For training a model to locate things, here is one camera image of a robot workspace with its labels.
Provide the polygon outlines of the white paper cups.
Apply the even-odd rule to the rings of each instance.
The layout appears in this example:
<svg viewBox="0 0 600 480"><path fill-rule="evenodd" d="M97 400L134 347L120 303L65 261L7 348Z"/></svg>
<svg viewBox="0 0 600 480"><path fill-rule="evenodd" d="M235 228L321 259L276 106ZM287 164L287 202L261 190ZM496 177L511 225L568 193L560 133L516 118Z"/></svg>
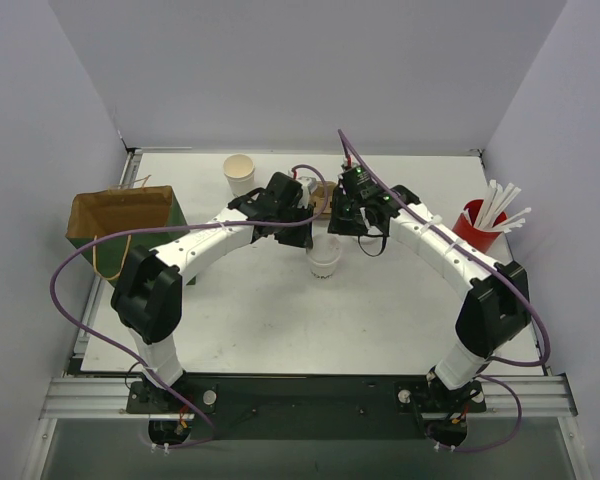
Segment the white paper cups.
<svg viewBox="0 0 600 480"><path fill-rule="evenodd" d="M234 154L227 157L223 163L223 173L235 197L255 189L255 165L249 156Z"/></svg>

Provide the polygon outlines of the clear plastic lid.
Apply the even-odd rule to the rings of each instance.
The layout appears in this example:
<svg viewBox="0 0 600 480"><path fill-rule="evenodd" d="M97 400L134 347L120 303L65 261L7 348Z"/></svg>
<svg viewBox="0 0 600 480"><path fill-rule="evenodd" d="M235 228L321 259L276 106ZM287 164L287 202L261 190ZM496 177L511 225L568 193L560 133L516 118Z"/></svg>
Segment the clear plastic lid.
<svg viewBox="0 0 600 480"><path fill-rule="evenodd" d="M306 254L315 264L331 264L340 259L341 243L334 235L318 234L312 238L312 247L306 250Z"/></svg>

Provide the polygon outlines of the white paper cup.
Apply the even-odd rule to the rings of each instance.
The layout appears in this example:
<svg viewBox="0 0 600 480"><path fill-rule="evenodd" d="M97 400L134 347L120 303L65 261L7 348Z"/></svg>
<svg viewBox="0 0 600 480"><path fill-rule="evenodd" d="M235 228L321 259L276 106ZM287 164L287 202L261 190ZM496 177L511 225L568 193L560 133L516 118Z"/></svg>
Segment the white paper cup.
<svg viewBox="0 0 600 480"><path fill-rule="evenodd" d="M309 257L308 261L311 274L318 279L332 277L338 266L338 259L322 262Z"/></svg>

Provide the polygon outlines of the green paper bag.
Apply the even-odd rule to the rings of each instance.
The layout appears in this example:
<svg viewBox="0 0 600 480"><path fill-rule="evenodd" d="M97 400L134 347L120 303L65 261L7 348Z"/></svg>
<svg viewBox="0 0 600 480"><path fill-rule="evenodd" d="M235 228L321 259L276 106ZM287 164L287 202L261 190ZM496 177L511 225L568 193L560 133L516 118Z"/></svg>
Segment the green paper bag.
<svg viewBox="0 0 600 480"><path fill-rule="evenodd" d="M126 256L135 246L149 250L175 241L183 231L148 233L148 228L187 224L171 186L146 186L82 193L73 199L66 238L77 249L108 235L131 230L85 250L82 255L94 273L114 285Z"/></svg>

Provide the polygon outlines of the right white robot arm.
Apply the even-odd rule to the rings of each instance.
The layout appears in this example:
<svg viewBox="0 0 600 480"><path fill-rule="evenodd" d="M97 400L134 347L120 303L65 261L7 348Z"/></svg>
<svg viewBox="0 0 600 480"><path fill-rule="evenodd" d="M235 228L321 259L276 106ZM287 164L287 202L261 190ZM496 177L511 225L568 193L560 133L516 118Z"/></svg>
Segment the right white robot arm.
<svg viewBox="0 0 600 480"><path fill-rule="evenodd" d="M446 390L473 381L494 353L529 325L530 314L519 300L528 295L522 267L473 250L406 187L386 191L363 167L344 166L331 208L329 232L362 237L377 230L383 241L411 249L463 300L455 344L432 368L433 381Z"/></svg>

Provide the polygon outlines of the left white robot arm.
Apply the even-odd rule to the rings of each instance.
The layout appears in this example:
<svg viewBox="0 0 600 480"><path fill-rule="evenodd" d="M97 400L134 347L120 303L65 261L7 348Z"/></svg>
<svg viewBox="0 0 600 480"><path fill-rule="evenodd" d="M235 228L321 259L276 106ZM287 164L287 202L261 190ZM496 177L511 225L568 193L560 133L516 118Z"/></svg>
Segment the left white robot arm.
<svg viewBox="0 0 600 480"><path fill-rule="evenodd" d="M184 374L173 332L182 317L183 287L217 260L254 242L273 237L278 243L310 248L316 182L273 174L264 188L234 198L209 229L193 230L151 249L132 248L114 287L111 306L134 339L152 385L150 400L163 411L184 402Z"/></svg>

